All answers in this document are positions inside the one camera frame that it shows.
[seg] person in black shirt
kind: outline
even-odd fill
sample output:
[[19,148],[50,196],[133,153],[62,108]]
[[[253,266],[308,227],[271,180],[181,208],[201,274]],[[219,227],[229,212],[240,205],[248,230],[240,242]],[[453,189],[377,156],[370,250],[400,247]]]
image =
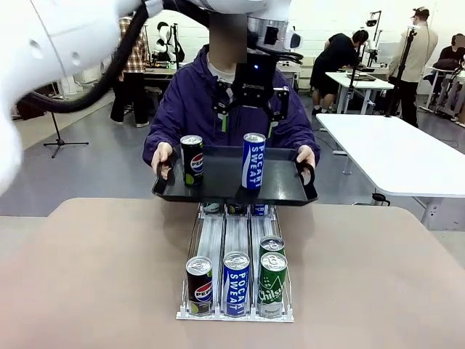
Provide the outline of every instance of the person in black shirt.
[[457,34],[452,37],[452,45],[444,48],[441,51],[441,55],[439,56],[439,60],[447,60],[452,59],[456,60],[459,63],[464,61],[465,55],[465,47],[459,47],[457,45],[457,36],[464,36],[463,34]]
[[320,102],[323,99],[322,113],[327,113],[334,97],[337,95],[339,85],[326,75],[329,71],[348,65],[356,67],[360,63],[360,58],[355,49],[363,45],[368,40],[367,31],[357,31],[352,38],[343,33],[332,36],[326,42],[325,50],[318,56],[313,65],[310,86],[314,88],[312,99],[314,109],[312,115],[320,112]]
[[[441,60],[456,60],[459,64],[462,64],[465,61],[464,55],[465,55],[465,47],[460,47],[457,43],[457,38],[459,36],[464,36],[463,34],[456,34],[452,37],[452,42],[450,46],[445,47],[441,51],[441,55],[439,56],[438,63],[439,64]],[[433,74],[429,74],[428,76],[424,77],[424,80],[429,81],[431,85],[434,83],[434,78],[436,77],[436,74],[439,74],[436,80],[436,84],[434,86],[434,91],[432,95],[432,101],[431,104],[435,105],[436,104],[436,99],[439,97],[442,89],[442,82],[444,81],[445,78],[445,73],[438,73],[437,71],[434,71]]]

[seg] black tray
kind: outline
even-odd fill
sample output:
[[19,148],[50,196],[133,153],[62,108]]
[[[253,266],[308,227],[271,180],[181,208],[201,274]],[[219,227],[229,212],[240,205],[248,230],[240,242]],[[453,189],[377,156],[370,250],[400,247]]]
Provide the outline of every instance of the black tray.
[[308,185],[303,185],[303,166],[295,162],[296,151],[266,148],[262,188],[242,188],[242,147],[203,147],[203,183],[193,187],[184,184],[179,147],[167,161],[172,170],[168,180],[158,176],[153,193],[167,201],[218,202],[225,204],[269,204],[304,206],[318,199],[313,185],[315,171]]

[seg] can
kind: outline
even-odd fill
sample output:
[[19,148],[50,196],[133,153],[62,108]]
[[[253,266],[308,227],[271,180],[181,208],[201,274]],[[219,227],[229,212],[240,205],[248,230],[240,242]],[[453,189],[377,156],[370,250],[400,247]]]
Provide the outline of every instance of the can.
[[248,133],[244,136],[242,186],[245,189],[258,190],[262,186],[266,139],[259,133]]
[[265,253],[260,259],[258,309],[264,318],[275,318],[283,312],[283,289],[288,261],[277,252]]
[[187,292],[190,313],[208,315],[213,307],[212,264],[209,258],[197,256],[187,261]]
[[284,240],[279,236],[268,235],[260,239],[260,258],[265,253],[277,252],[284,256]]
[[254,216],[265,216],[267,213],[267,205],[265,204],[254,205],[254,210],[252,212]]
[[240,204],[232,204],[227,206],[227,213],[229,214],[245,214],[246,213],[246,207],[244,205]]
[[217,202],[209,202],[203,205],[203,210],[205,213],[219,213],[221,205]]
[[226,254],[223,267],[223,295],[225,315],[232,317],[246,314],[248,273],[250,258],[244,252]]
[[189,135],[181,138],[181,157],[184,167],[184,183],[199,185],[203,182],[203,139]]

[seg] white table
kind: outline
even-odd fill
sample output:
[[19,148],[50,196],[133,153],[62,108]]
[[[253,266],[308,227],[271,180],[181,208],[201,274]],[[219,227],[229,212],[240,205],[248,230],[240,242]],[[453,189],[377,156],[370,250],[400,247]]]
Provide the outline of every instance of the white table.
[[431,113],[434,113],[434,111],[429,109],[429,105],[431,104],[431,101],[433,98],[434,88],[436,87],[436,84],[437,84],[437,78],[439,78],[440,75],[446,77],[448,74],[453,73],[453,71],[444,71],[443,69],[437,69],[435,67],[428,67],[428,69],[431,69],[432,73],[434,73],[434,80],[431,86],[431,91],[429,92],[429,95],[428,95],[428,100],[426,102],[426,105],[421,106],[420,108],[423,109],[424,111],[429,111]]
[[[337,113],[340,114],[344,111],[347,113],[347,92],[349,91],[350,86],[350,77],[347,77],[347,73],[326,73],[327,76],[332,78],[335,82],[339,84],[339,93],[337,99]],[[375,81],[354,81],[355,90],[365,90],[365,97],[363,100],[362,114],[366,113],[368,108],[368,102],[371,100],[371,95],[373,91],[383,90],[383,89],[394,89],[394,85],[390,84],[387,81],[376,79]]]
[[[440,105],[444,102],[444,99],[447,96],[447,100],[445,101],[444,108],[441,109],[443,113],[448,114],[449,116],[452,116],[453,118],[456,118],[460,110],[462,108],[462,105],[464,105],[465,102],[465,72],[460,72],[460,74],[455,77],[455,79],[450,82],[450,80],[453,78],[452,74],[449,74],[446,76],[447,82],[443,84],[442,86],[442,91],[441,95],[439,96],[439,99],[437,100],[437,104]],[[459,89],[459,87],[462,86],[460,93],[458,94],[458,99],[456,101],[456,106],[452,108],[452,104],[455,102],[456,99],[456,94]]]
[[346,175],[353,162],[383,194],[429,198],[425,226],[443,198],[465,198],[465,155],[403,120],[353,114],[317,119],[347,152]]

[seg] pepsi logo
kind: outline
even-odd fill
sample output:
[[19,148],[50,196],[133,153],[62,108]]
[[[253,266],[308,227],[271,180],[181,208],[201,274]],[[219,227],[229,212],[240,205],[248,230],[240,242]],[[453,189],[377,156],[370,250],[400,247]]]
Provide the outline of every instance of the pepsi logo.
[[208,302],[211,300],[212,297],[212,281],[208,282],[207,284],[200,286],[198,289],[195,291],[195,298],[199,302]]
[[203,170],[203,154],[198,154],[190,161],[190,168],[197,173]]

